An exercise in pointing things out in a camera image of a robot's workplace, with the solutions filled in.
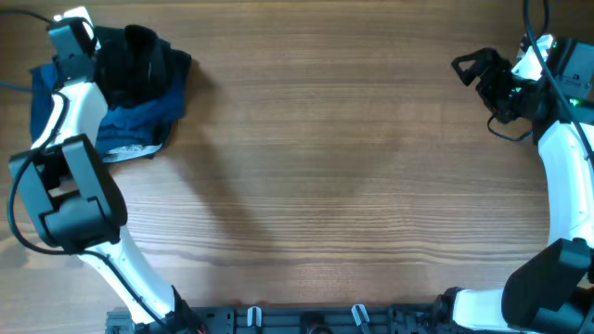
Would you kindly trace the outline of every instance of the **wooden table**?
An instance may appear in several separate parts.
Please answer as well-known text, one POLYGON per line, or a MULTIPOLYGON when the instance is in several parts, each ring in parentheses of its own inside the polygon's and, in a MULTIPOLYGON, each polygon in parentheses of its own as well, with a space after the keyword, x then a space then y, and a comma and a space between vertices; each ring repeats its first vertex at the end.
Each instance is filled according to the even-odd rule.
MULTIPOLYGON (((96 24, 148 26, 196 60, 170 146, 112 168, 133 237, 193 305, 429 302, 499 288, 546 245, 536 148, 490 135, 449 65, 485 46, 514 58, 519 1, 8 3, 47 16, 84 4, 96 24)), ((553 3, 554 32, 591 40, 592 5, 553 3)), ((53 54, 33 19, 2 18, 0 41, 0 78, 16 84, 53 54)), ((0 102, 4 212, 30 96, 0 102)), ((39 243, 20 202, 17 215, 39 243)), ((4 215, 0 304, 2 333, 101 333, 123 306, 78 259, 25 251, 4 215)))

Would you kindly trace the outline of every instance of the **dark blue fabric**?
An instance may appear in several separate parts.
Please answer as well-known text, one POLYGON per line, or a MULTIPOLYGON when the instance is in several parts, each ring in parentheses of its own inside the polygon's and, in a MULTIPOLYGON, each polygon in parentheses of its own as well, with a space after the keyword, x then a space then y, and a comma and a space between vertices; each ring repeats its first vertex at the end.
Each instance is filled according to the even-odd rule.
MULTIPOLYGON (((115 107, 108 110, 97 134, 96 150, 104 155, 111 149, 130 145, 163 144, 173 123, 184 117, 186 77, 191 58, 180 51, 175 54, 174 76, 167 92, 134 108, 115 107)), ((58 74, 54 64, 31 70, 33 88, 51 88, 58 74)), ((44 131, 53 101, 47 95, 35 95, 31 109, 31 136, 35 141, 44 131)))

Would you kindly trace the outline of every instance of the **pile of clothes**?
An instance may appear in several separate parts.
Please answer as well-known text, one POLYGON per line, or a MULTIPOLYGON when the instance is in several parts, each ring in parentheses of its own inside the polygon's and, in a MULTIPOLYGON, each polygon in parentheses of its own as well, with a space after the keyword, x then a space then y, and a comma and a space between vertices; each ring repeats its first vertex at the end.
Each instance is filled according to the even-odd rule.
MULTIPOLYGON (((95 82, 108 102, 96 150, 104 162, 152 158, 163 148, 172 126, 184 117, 186 78, 191 56, 145 27, 95 27, 95 82)), ((54 89, 65 82, 54 63, 31 70, 34 89, 54 89)), ((31 136, 44 131, 53 108, 49 95, 34 95, 31 136)))

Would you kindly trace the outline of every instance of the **folded clothing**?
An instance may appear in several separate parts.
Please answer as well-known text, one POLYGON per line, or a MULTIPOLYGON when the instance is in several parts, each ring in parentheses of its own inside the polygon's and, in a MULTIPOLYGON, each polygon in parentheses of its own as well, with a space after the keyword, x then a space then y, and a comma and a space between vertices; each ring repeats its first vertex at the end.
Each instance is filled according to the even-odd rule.
MULTIPOLYGON (((162 149, 175 121, 185 112, 185 88, 191 56, 144 27, 95 27, 102 44, 96 82, 109 110, 97 134, 96 150, 104 162, 153 157, 162 149)), ((54 63, 31 70, 34 89, 54 89, 64 78, 54 63)), ((31 136, 44 131, 53 109, 48 95, 34 95, 31 136)))

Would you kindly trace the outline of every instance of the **wooden surface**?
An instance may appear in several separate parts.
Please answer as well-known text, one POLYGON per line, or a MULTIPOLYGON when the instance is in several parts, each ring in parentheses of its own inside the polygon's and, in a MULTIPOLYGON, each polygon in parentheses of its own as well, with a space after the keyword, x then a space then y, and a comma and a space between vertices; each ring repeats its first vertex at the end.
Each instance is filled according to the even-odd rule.
MULTIPOLYGON (((499 288, 546 244, 536 148, 490 135, 449 66, 485 46, 515 57, 519 1, 4 3, 84 4, 96 24, 148 26, 198 61, 171 145, 112 169, 133 237, 193 305, 428 302, 499 288)), ((553 3, 553 31, 591 38, 592 5, 553 3)), ((0 22, 0 78, 28 84, 53 53, 44 26, 0 22)), ((2 212, 29 103, 0 91, 2 212)), ((121 306, 92 269, 25 251, 0 217, 0 332, 100 333, 121 306)))

